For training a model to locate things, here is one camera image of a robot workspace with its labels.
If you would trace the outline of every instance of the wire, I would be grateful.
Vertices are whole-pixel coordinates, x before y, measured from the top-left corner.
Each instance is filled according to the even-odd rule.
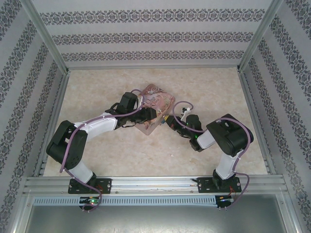
[[[230,193],[229,193],[228,196],[230,196],[232,193],[234,193],[234,198],[235,198],[236,195],[237,195],[237,192],[230,186]]]
[[[222,121],[222,120],[228,120],[228,121],[231,121],[233,123],[236,123],[238,124],[239,126],[242,127],[242,129],[244,129],[245,133],[246,133],[246,136],[247,136],[247,144],[246,144],[246,147],[245,149],[238,155],[235,163],[233,164],[233,167],[232,167],[232,171],[237,174],[237,175],[241,175],[241,176],[246,176],[247,177],[247,182],[246,182],[246,185],[244,187],[244,189],[242,190],[242,192],[240,193],[240,195],[238,196],[238,198],[231,204],[229,205],[228,207],[226,207],[225,209],[228,209],[228,208],[231,208],[236,202],[238,202],[238,200],[242,197],[243,193],[246,191],[248,185],[249,185],[249,175],[245,174],[245,173],[239,173],[239,172],[236,172],[235,171],[235,168],[240,160],[240,158],[242,157],[242,155],[245,154],[245,152],[247,151],[247,149],[249,148],[249,145],[251,144],[251,135],[249,134],[249,131],[247,130],[247,128],[242,124],[240,123],[239,121],[235,120],[235,119],[231,119],[231,118],[227,118],[227,117],[222,117],[222,118],[219,118],[217,120],[215,120],[216,122],[217,121]]]
[[[131,92],[134,92],[134,91],[139,91],[141,94],[142,94],[142,91],[138,90],[138,89],[134,89],[132,90]],[[64,168],[65,168],[65,163],[66,163],[66,160],[67,160],[67,157],[68,157],[68,153],[69,153],[69,149],[70,149],[70,146],[71,146],[71,143],[72,143],[72,140],[73,140],[73,137],[75,136],[75,134],[79,131],[79,129],[81,129],[82,127],[84,127],[85,125],[93,122],[93,121],[96,121],[96,120],[100,120],[100,119],[103,119],[103,118],[116,118],[116,117],[127,117],[127,116],[130,116],[132,114],[135,114],[137,113],[143,106],[143,103],[145,101],[145,96],[142,94],[142,102],[141,102],[141,105],[139,108],[137,108],[135,111],[131,112],[131,113],[127,113],[127,114],[122,114],[122,115],[108,115],[108,116],[98,116],[98,117],[95,117],[91,120],[88,120],[86,121],[85,123],[81,124],[80,126],[78,126],[71,134],[70,136],[70,139],[68,141],[68,144],[67,144],[67,147],[66,147],[66,151],[65,151],[65,155],[64,155],[64,158],[63,158],[63,162],[62,162],[62,165],[60,167],[60,170],[59,172],[62,173]]]
[[[175,107],[176,107],[178,104],[180,104],[180,103],[187,103],[187,104],[190,104],[190,106],[191,106],[190,110],[193,109],[193,104],[190,103],[190,102],[188,102],[188,101],[184,101],[184,100],[183,100],[183,101],[177,102],[177,103],[174,105],[173,110],[172,110],[172,111],[173,111],[173,116],[174,116],[175,120],[177,121],[177,123],[180,124],[182,127],[188,129],[188,130],[191,130],[191,131],[194,131],[194,132],[197,132],[197,133],[204,133],[205,130],[195,130],[195,129],[192,129],[192,128],[190,128],[190,127],[184,125],[183,123],[181,123],[181,122],[177,119],[177,116],[176,116],[176,114],[175,114]]]
[[[101,187],[100,185],[97,185],[101,190],[104,190],[103,187]]]
[[[90,189],[96,191],[96,192],[99,194],[99,199],[98,199],[97,205],[94,206],[94,205],[88,203],[88,204],[85,204],[84,206],[82,206],[82,211],[87,211],[88,213],[91,212],[91,211],[96,210],[96,208],[97,208],[98,206],[100,206],[100,204],[102,203],[102,197],[103,197],[103,196],[102,196],[101,191],[99,191],[97,188],[94,188],[94,187],[92,187],[92,186],[90,186],[90,185],[84,183],[83,181],[79,180],[79,179],[76,178],[70,171],[68,171],[66,168],[65,168],[65,172],[67,172],[72,178],[74,178],[74,179],[75,179],[77,182],[79,182],[80,184],[82,184],[82,185],[84,185],[85,187],[88,187],[88,188],[90,188]],[[87,206],[91,206],[91,207],[93,207],[93,208],[90,209],[90,210],[85,210],[85,208],[86,208]]]
[[[93,122],[93,121],[96,121],[96,120],[100,120],[100,119],[103,119],[103,118],[115,118],[115,117],[126,117],[126,116],[130,116],[132,114],[135,114],[137,113],[143,106],[143,103],[145,102],[145,96],[143,95],[142,91],[138,90],[138,89],[134,89],[131,91],[131,93],[133,93],[134,91],[139,91],[142,95],[142,102],[141,102],[141,105],[139,107],[137,107],[136,110],[134,110],[133,112],[131,113],[127,113],[127,114],[123,114],[123,115],[108,115],[108,116],[98,116],[98,117],[95,117],[93,119],[90,119],[86,122],[84,122],[83,124],[81,124],[80,126],[78,126],[71,134],[70,136],[70,139],[68,141],[68,144],[67,144],[67,147],[66,147],[66,151],[65,151],[65,154],[64,154],[64,158],[63,158],[63,162],[62,162],[62,165],[60,167],[60,170],[59,172],[62,173],[63,170],[65,170],[72,178],[74,178],[77,182],[79,182],[80,184],[84,185],[85,187],[88,187],[94,191],[96,191],[98,194],[99,194],[99,201],[97,203],[97,205],[92,205],[92,204],[85,204],[83,207],[82,207],[82,211],[85,211],[84,208],[86,206],[92,206],[93,208],[88,210],[87,212],[91,212],[93,210],[95,210],[99,205],[100,203],[102,202],[102,193],[101,191],[99,191],[97,188],[94,188],[86,183],[84,183],[83,181],[79,180],[78,178],[76,178],[71,172],[69,172],[67,169],[65,169],[65,163],[66,163],[66,160],[67,160],[67,157],[68,157],[68,152],[69,152],[69,149],[70,149],[70,146],[71,146],[71,143],[72,143],[72,140],[73,140],[73,137],[75,136],[75,134],[85,125]]]

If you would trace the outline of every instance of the aluminum frame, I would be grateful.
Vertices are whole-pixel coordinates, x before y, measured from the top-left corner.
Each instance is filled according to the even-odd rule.
[[[270,155],[269,150],[268,150],[268,146],[267,146],[266,140],[264,138],[262,129],[260,127],[260,122],[259,122],[258,115],[256,113],[255,105],[252,102],[252,97],[251,97],[251,94],[250,94],[249,89],[247,87],[247,83],[246,83],[246,79],[245,79],[244,73],[242,71],[238,70],[238,69],[237,69],[237,71],[238,71],[238,76],[239,76],[239,79],[240,79],[241,87],[242,87],[242,90],[243,90],[243,93],[244,93],[244,96],[245,96],[245,100],[246,100],[246,104],[247,104],[247,107],[248,107],[248,111],[250,113],[250,116],[251,116],[251,119],[252,119],[252,122],[253,122],[253,125],[254,125],[254,129],[255,129],[256,137],[257,137],[257,140],[258,140],[258,143],[259,143],[259,147],[260,147],[260,150],[261,150],[261,154],[263,156],[263,159],[264,159],[265,163],[267,163],[266,164],[267,172],[270,173],[270,174],[276,174],[276,170],[274,168],[274,165],[273,165],[273,162],[272,162],[272,159],[271,159],[271,155]]]
[[[60,110],[62,108],[62,105],[63,105],[63,100],[64,100],[64,97],[65,97],[65,92],[66,92],[66,89],[67,89],[67,84],[68,84],[68,81],[69,81],[69,77],[70,77],[70,71],[66,72],[64,74],[64,78],[63,78],[63,81],[61,83],[61,88],[60,88],[60,91],[59,91],[59,95],[58,95],[58,98],[57,98],[57,104],[56,104],[56,107],[55,109],[53,110],[52,112],[52,120],[48,126],[48,131],[47,131],[47,136],[45,137],[44,139],[44,142],[43,142],[43,145],[42,145],[42,148],[46,148],[49,144],[49,142],[51,141],[53,135],[54,135],[54,132],[55,132],[55,129],[56,129],[56,125],[57,125],[57,121],[58,121],[58,117],[59,117],[59,114],[60,114]],[[44,168],[45,168],[45,165],[46,165],[46,161],[47,161],[47,153],[44,150],[41,150],[41,153],[40,153],[40,156],[39,156],[39,159],[38,159],[38,163],[37,163],[37,167],[35,168],[35,172],[34,172],[34,176],[40,176],[40,175],[43,175],[42,172],[44,172]]]
[[[257,48],[257,45],[261,41],[264,33],[266,32],[267,28],[269,27],[272,19],[276,15],[276,12],[280,8],[281,4],[283,3],[283,0],[272,0],[269,8],[266,11],[266,14],[264,15],[262,21],[260,22],[260,25],[258,26],[256,32],[254,33],[254,36],[249,43],[238,67],[240,70],[244,70],[247,66],[247,63],[251,59],[255,49]]]
[[[54,40],[52,39],[47,27],[45,26],[42,18],[40,17],[40,14],[38,13],[37,9],[35,8],[35,5],[32,0],[21,0],[20,3],[22,4],[23,8],[27,12],[28,16],[30,17],[31,21],[35,25],[37,31],[39,32],[42,40],[48,47],[50,53],[52,54],[54,60],[56,61],[59,69],[62,71],[62,73],[65,73],[68,71],[68,67],[66,66],[66,63],[58,50]]]
[[[199,176],[171,176],[171,177],[108,177],[112,179],[111,194],[103,197],[203,197],[225,195],[227,193],[199,193],[198,184],[192,179]],[[241,187],[244,188],[247,179],[239,177]],[[26,231],[32,207],[36,198],[50,197],[81,197],[85,195],[68,194],[70,177],[29,177],[26,179],[22,197],[13,223],[11,233]],[[281,211],[282,219],[288,233],[301,232],[295,215],[292,201],[283,175],[251,175],[250,184],[245,195],[275,195]],[[66,202],[57,205],[69,206]]]

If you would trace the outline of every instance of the black mounting plate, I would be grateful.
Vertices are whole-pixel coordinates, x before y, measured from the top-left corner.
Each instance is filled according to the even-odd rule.
[[[199,177],[197,182],[199,193],[230,193],[230,186],[237,193],[242,192],[240,179],[238,177],[234,177],[231,184],[221,190],[217,189],[217,187],[214,185],[212,177]]]
[[[96,179],[95,188],[101,191],[102,194],[110,194],[111,191],[111,179]],[[77,182],[75,179],[71,179],[68,187],[69,194],[97,194],[93,189],[89,189],[84,185]]]

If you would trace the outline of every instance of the patterned wallpaper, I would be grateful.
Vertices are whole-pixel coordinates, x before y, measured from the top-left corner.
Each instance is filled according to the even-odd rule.
[[[271,0],[33,0],[69,68],[238,65]]]
[[[0,1],[0,233],[32,176],[63,74],[18,0]]]
[[[311,232],[311,7],[282,3],[244,74],[274,166]]]

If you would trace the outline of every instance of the damask stripe pattern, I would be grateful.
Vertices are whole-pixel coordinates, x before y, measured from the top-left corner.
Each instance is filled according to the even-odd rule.
[[[0,77],[0,108],[2,107],[1,103],[4,102],[7,92],[10,90],[12,81],[15,79],[17,70],[21,62],[24,60],[26,52],[28,51],[29,46],[36,34],[37,30],[34,24],[29,20],[26,28],[24,29],[22,35],[20,36],[18,43],[13,49],[12,56],[9,57],[6,66],[3,68]]]
[[[44,132],[44,134],[43,134],[42,142],[41,142],[41,145],[40,145],[39,153],[38,153],[38,156],[37,156],[37,160],[36,160],[36,162],[35,162],[35,166],[34,166],[34,170],[33,170],[33,175],[32,175],[32,176],[35,176],[35,169],[36,169],[36,167],[37,167],[37,165],[38,165],[39,157],[40,157],[40,155],[41,155],[42,150],[45,150],[45,149],[46,149],[46,148],[43,148],[43,143],[44,143],[44,141],[45,141],[45,137],[46,137],[47,132],[48,132],[48,129],[49,129],[50,120],[52,119],[52,114],[53,114],[53,111],[54,111],[54,106],[55,106],[55,103],[56,103],[56,100],[57,100],[57,97],[58,97],[58,91],[59,91],[60,86],[61,86],[61,84],[62,84],[62,82],[63,82],[64,76],[66,76],[66,75],[65,75],[65,74],[62,75],[62,77],[61,77],[61,79],[60,79],[60,82],[59,82],[59,84],[58,84],[58,88],[57,88],[57,91],[56,91],[56,95],[55,95],[55,98],[54,98],[54,100],[53,100],[53,105],[52,105],[52,108],[51,108],[51,111],[50,111],[50,117],[49,117],[47,126],[45,127],[45,132]]]
[[[259,22],[264,9],[162,9],[41,13],[46,25],[130,22]]]
[[[248,83],[248,81],[247,81],[247,78],[246,78],[246,74],[245,74],[245,73],[244,73],[244,77],[245,77],[245,80],[246,80],[247,85],[248,85],[249,93],[251,94],[251,97],[252,97],[252,100],[253,100],[253,103],[254,103],[254,107],[255,107],[255,110],[256,110],[256,114],[257,114],[257,116],[258,116],[259,124],[260,124],[260,127],[261,127],[262,132],[263,132],[263,137],[264,137],[264,140],[265,140],[265,142],[266,142],[267,149],[268,149],[268,151],[269,151],[269,154],[270,154],[270,157],[271,157],[271,160],[272,160],[272,164],[273,164],[274,170],[276,171],[276,174],[279,174],[279,173],[277,172],[277,167],[276,167],[276,165],[275,165],[274,158],[273,158],[272,153],[271,153],[271,149],[270,149],[270,146],[269,146],[269,142],[268,142],[268,139],[267,139],[266,134],[264,133],[263,124],[262,124],[262,122],[261,122],[261,119],[259,118],[259,112],[258,112],[256,103],[254,102],[253,94],[252,94],[252,91],[251,91],[251,89],[250,89],[250,87],[249,87],[249,83]]]
[[[308,199],[308,194],[304,190],[304,185],[302,184],[301,177],[299,176],[299,171],[297,170],[297,165],[294,162],[291,151],[288,149],[287,140],[284,137],[284,133],[282,128],[280,127],[280,123],[278,117],[276,116],[276,112],[274,106],[272,105],[272,101],[269,97],[268,91],[263,82],[260,70],[255,59],[252,57],[249,62],[249,67],[251,69],[252,75],[255,79],[258,91],[260,93],[260,97],[263,103],[263,106],[266,110],[266,114],[270,121],[270,126],[272,128],[274,137],[276,139],[276,144],[279,147],[279,151],[281,157],[284,161],[285,169],[288,172],[288,176],[290,177],[291,184],[293,185],[293,190],[295,192],[295,196],[298,199],[298,205],[300,205],[300,211],[304,216],[304,219],[307,223],[307,228],[311,231],[311,206],[310,200]],[[255,100],[253,95],[251,94],[253,102],[255,104]]]
[[[3,133],[3,138],[0,144],[0,174],[2,174],[2,169],[5,166],[5,160],[7,159],[12,143],[15,140],[15,135],[19,129],[19,124],[21,123],[24,113],[28,106],[30,97],[34,90],[36,81],[39,77],[45,59],[48,55],[48,48],[43,43],[40,50],[35,58],[34,64],[29,72],[26,82],[23,86],[22,92],[17,100],[16,107],[13,110],[12,118],[9,120],[6,126],[6,131]]]
[[[4,198],[4,204],[1,207],[0,232],[5,232],[5,227],[7,226],[9,218],[12,214],[13,204],[15,203],[17,198],[16,194],[20,186],[21,177],[24,174],[28,158],[31,155],[33,142],[35,141],[35,136],[40,126],[41,118],[44,112],[45,105],[48,101],[48,97],[50,94],[51,87],[53,85],[53,81],[55,79],[57,69],[58,69],[57,64],[55,61],[53,61],[51,68],[49,70],[49,74],[47,75],[44,87],[40,94],[40,98],[37,103],[34,115],[32,117],[30,127],[26,134],[22,150],[20,151],[20,155],[18,156],[18,161],[14,168],[14,175],[12,176],[12,180],[10,181],[9,189],[7,190],[7,195]]]
[[[293,126],[294,134],[297,137],[297,141],[303,151],[303,155],[306,157],[305,159],[309,164],[309,169],[311,169],[311,139],[307,133],[307,128],[303,124],[300,114],[297,112],[293,98],[264,39],[259,43],[258,49],[266,63],[266,67],[269,70],[272,81],[275,84],[276,91],[278,92],[278,96],[280,96],[283,103],[289,122]]]
[[[241,59],[242,50],[131,51],[62,53],[65,62],[117,60]]]
[[[160,43],[160,42],[250,42],[253,33],[177,32],[177,33],[104,33],[52,36],[56,45]]]
[[[304,91],[303,93],[308,97],[307,100],[311,101],[311,73],[308,70],[305,61],[302,59],[301,55],[299,55],[298,49],[294,45],[294,42],[291,40],[289,33],[286,31],[278,16],[272,20],[270,29],[283,50],[287,62],[296,75],[298,83]]]
[[[22,6],[19,0],[7,0],[4,2],[0,11],[0,41],[8,31],[21,8]]]
[[[311,7],[306,0],[286,0],[286,4],[296,16],[302,28],[311,40]]]

